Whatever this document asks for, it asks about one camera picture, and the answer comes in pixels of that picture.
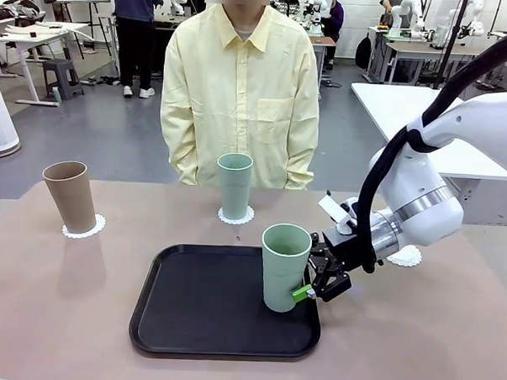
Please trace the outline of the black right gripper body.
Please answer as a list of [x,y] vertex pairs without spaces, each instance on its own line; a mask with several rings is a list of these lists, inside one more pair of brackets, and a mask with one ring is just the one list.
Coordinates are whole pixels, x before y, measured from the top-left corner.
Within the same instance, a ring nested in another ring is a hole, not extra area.
[[372,243],[359,235],[342,235],[335,227],[322,232],[326,246],[344,272],[361,268],[365,273],[374,273],[375,254]]

